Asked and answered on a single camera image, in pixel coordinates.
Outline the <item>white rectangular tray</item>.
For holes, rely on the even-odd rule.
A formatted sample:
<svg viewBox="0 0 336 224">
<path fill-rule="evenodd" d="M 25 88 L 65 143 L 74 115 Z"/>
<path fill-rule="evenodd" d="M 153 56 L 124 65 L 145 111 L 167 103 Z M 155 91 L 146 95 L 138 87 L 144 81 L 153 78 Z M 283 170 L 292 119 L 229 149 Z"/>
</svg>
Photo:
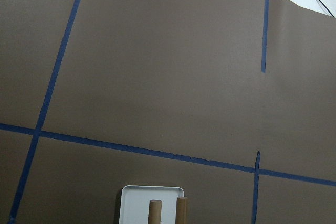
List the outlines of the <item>white rectangular tray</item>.
<svg viewBox="0 0 336 224">
<path fill-rule="evenodd" d="M 121 193 L 119 223 L 147 223 L 151 199 L 161 200 L 168 205 L 175 204 L 179 196 L 184 196 L 180 187 L 126 185 Z"/>
</svg>

